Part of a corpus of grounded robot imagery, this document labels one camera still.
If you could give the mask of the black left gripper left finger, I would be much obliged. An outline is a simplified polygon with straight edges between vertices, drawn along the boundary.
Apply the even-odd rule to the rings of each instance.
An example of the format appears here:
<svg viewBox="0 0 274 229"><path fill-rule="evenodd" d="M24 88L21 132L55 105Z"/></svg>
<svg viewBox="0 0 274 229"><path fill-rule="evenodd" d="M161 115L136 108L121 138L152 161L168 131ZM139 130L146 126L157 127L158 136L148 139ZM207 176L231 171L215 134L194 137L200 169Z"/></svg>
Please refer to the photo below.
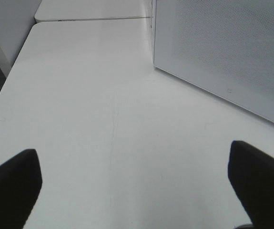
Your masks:
<svg viewBox="0 0 274 229"><path fill-rule="evenodd" d="M35 149L0 165L0 229L24 227L40 193L42 174Z"/></svg>

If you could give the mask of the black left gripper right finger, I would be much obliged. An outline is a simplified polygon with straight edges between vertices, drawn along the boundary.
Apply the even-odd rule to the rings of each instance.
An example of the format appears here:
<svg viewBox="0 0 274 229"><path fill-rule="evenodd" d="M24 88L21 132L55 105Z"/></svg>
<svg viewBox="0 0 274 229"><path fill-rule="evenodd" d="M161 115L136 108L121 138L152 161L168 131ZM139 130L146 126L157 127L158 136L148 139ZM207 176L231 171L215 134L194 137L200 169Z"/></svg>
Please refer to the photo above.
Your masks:
<svg viewBox="0 0 274 229"><path fill-rule="evenodd" d="M231 143L228 179L251 220L241 229L274 229L274 158L244 141Z"/></svg>

